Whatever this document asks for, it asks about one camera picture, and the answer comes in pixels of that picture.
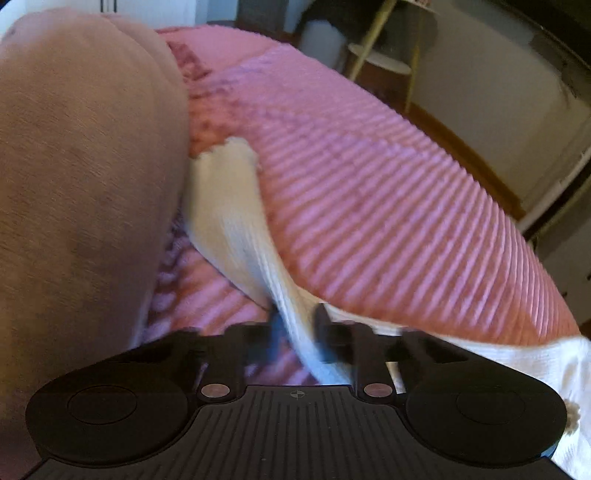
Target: striped texture fabric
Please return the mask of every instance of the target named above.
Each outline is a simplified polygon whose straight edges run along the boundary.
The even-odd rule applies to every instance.
[[[345,311],[439,335],[540,345],[579,334],[511,220],[426,135],[291,46],[223,27],[162,33],[211,73],[190,92],[197,154],[228,135],[259,154],[267,221],[296,283]],[[267,313],[194,250],[180,223],[147,339]],[[313,380],[286,347],[253,381]]]

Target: silver screw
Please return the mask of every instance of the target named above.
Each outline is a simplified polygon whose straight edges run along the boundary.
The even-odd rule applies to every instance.
[[[363,391],[370,397],[384,398],[392,393],[392,387],[384,383],[370,383]]]
[[[222,383],[210,383],[201,389],[201,394],[207,398],[222,398],[230,393],[230,389]]]

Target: white cloth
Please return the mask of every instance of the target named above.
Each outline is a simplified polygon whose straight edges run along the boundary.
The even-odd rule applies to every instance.
[[[183,201],[189,238],[208,261],[255,302],[267,306],[272,298],[295,351],[318,381],[350,383],[346,366],[321,361],[311,315],[321,300],[298,288],[281,262],[265,219],[257,165],[256,153],[239,138],[229,139],[192,162]],[[366,323],[381,335],[398,335],[401,331],[401,326],[352,315],[328,304],[327,311],[335,322]],[[555,389],[567,403],[570,424],[553,461],[576,480],[591,480],[589,340],[580,336],[538,347],[519,347],[442,338]],[[398,372],[393,365],[389,367],[397,389],[402,389]]]

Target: ribbed black surface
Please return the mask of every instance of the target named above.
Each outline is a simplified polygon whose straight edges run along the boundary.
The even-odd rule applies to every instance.
[[[392,407],[363,403],[347,387],[248,387],[233,403],[203,407],[185,435],[152,458],[103,469],[49,460],[30,478],[564,480],[568,476],[547,459],[494,470],[454,463],[419,444]]]

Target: bed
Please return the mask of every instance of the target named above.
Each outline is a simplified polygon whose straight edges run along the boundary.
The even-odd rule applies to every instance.
[[[229,135],[260,157],[275,246],[298,286],[361,316],[475,342],[579,335],[512,220],[445,151],[379,100],[292,46],[236,29],[160,31],[190,96],[191,154]],[[268,311],[170,231],[145,340],[204,335]],[[285,346],[250,382],[312,384]]]

